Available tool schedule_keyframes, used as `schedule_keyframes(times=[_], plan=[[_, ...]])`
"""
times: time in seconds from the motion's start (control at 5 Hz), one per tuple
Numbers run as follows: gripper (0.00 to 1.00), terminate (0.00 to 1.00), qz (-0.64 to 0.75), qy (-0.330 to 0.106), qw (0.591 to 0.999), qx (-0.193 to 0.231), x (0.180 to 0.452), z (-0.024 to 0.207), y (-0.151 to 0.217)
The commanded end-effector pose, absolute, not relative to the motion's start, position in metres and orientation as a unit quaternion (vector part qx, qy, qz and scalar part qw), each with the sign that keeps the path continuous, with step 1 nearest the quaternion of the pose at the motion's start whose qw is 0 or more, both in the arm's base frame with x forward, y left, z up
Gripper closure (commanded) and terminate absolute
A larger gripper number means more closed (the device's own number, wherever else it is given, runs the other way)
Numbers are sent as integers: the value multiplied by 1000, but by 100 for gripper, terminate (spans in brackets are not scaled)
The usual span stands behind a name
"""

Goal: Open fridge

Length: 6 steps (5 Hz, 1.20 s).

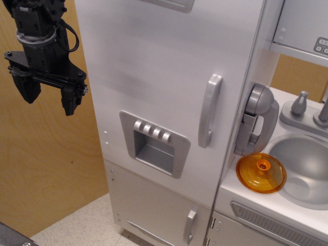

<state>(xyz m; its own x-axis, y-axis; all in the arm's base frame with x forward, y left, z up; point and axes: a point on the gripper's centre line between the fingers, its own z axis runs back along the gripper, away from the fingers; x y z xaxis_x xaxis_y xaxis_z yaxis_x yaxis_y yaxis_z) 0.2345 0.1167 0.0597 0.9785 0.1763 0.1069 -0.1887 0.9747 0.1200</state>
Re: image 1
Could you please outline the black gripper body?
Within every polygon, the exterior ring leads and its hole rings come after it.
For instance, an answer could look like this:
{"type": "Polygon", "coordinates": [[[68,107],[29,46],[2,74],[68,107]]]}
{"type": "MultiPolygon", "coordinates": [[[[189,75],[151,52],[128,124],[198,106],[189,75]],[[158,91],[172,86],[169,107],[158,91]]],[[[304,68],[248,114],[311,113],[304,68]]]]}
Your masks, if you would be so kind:
{"type": "Polygon", "coordinates": [[[59,89],[72,86],[82,96],[88,92],[85,72],[69,60],[69,42],[66,36],[56,37],[43,44],[23,44],[23,51],[7,51],[4,58],[9,61],[9,72],[17,75],[35,73],[34,81],[59,89]]]}

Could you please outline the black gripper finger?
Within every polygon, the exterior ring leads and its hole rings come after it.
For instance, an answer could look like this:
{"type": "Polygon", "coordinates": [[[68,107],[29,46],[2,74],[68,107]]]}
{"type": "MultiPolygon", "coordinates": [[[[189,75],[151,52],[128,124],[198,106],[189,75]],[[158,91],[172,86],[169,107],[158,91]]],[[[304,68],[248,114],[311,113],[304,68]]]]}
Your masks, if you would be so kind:
{"type": "Polygon", "coordinates": [[[32,104],[41,93],[40,82],[34,81],[34,76],[35,73],[27,75],[17,75],[12,73],[14,84],[23,99],[29,104],[32,104]]]}
{"type": "Polygon", "coordinates": [[[74,114],[74,110],[81,104],[81,94],[74,87],[65,86],[61,89],[61,103],[66,116],[74,114]]]}

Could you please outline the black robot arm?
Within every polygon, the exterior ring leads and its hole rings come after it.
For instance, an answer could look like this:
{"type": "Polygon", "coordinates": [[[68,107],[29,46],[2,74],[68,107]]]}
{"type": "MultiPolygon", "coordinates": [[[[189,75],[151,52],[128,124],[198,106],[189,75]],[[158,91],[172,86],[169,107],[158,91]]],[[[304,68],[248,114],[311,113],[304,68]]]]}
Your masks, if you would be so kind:
{"type": "Polygon", "coordinates": [[[9,72],[24,100],[33,103],[41,93],[41,84],[59,88],[67,116],[73,115],[88,92],[86,73],[74,65],[69,54],[79,47],[79,39],[70,48],[67,32],[76,34],[63,19],[64,1],[4,1],[14,18],[16,37],[23,51],[7,51],[9,72]]]}

